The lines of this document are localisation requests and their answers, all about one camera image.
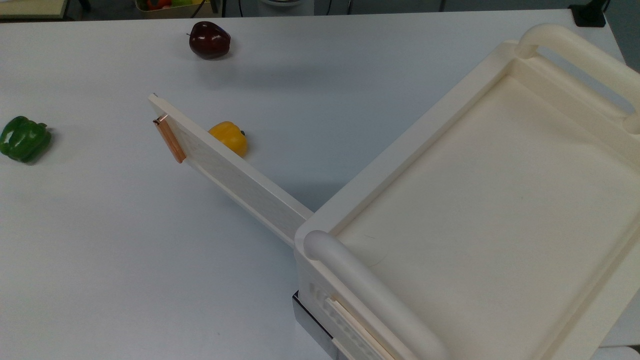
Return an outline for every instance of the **green bell pepper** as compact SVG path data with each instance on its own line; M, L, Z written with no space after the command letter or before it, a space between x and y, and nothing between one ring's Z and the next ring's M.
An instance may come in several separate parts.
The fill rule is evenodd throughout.
M36 124L24 116L15 117L0 135L0 152L21 163L29 163L51 142L47 124Z

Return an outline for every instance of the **floor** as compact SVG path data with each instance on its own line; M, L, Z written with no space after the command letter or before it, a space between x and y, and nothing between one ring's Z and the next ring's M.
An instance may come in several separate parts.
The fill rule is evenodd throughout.
M227 17L240 16L240 6L246 17L256 16L258 0L228 0ZM127 20L141 19L134 0L90 0L92 10L83 12L82 20ZM570 4L585 4L587 0L351 0L352 14L561 9ZM349 0L316 0L316 15L346 14ZM70 8L77 9L77 0L71 0ZM627 64L640 72L640 0L611 0L607 9L607 20L618 41Z

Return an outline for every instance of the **bell pepper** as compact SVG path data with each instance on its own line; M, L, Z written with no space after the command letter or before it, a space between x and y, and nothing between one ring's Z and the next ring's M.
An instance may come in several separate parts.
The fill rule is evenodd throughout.
M243 157L247 151L244 131L231 121L223 121L209 129L209 134L225 144L234 153Z
M29 163L51 142L47 124L36 124L24 116L9 121L0 135L0 152L21 163Z
M164 8L165 6L171 6L171 0L157 0L154 1L155 3L157 3L157 5L154 5L151 0L147 0L147 8L149 9L149 11L151 10L160 10L162 8Z

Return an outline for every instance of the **metal base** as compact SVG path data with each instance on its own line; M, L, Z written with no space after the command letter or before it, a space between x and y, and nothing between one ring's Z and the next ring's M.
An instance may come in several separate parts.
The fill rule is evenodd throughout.
M324 327L314 318L311 313L305 309L298 298L298 292L292 296L293 299L293 314L296 317L298 323L311 335L311 337L320 345L321 348L333 359L333 360L349 360L340 349L338 349L333 343L333 336L324 329Z

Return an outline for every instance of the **black object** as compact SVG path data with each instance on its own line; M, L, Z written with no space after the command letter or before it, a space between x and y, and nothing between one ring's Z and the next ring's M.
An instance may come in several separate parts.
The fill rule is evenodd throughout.
M79 1L80 1L80 6L82 6L82 10L86 12L91 11L91 4L89 3L89 0L79 0Z
M602 7L607 0L592 0L587 5L569 5L573 14L573 21L581 28L604 28L607 21L604 19Z

